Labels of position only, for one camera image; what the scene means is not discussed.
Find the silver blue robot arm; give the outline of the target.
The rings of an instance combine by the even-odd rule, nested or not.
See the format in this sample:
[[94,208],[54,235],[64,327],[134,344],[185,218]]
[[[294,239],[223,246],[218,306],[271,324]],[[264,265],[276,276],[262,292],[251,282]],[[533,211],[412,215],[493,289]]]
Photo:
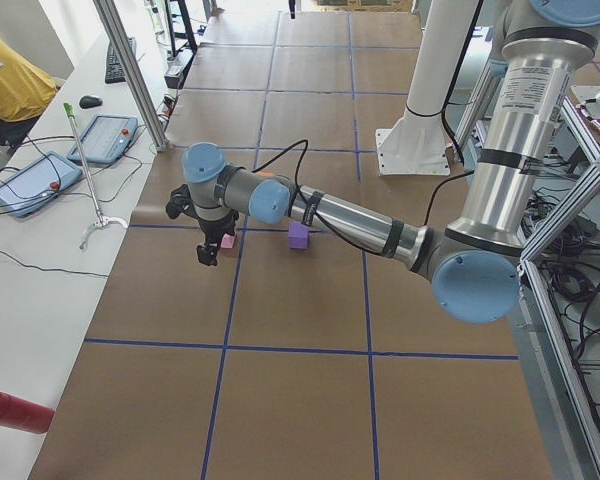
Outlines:
[[296,177],[264,176],[198,142],[182,157],[186,213],[204,232],[198,260],[216,249],[240,214],[283,218],[334,234],[426,279],[451,317],[485,324],[517,305],[520,223],[553,139],[573,76],[600,41],[600,1],[511,1],[496,23],[489,63],[501,76],[493,116],[460,215],[443,229],[412,225]]

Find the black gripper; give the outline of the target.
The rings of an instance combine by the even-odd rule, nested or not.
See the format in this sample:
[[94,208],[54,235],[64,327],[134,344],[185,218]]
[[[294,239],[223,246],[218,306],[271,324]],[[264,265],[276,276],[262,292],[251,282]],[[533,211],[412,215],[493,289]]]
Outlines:
[[238,220],[237,214],[227,214],[218,220],[198,221],[201,230],[205,235],[203,244],[196,247],[198,261],[205,266],[218,265],[218,251],[225,235],[234,237],[236,235],[235,227]]

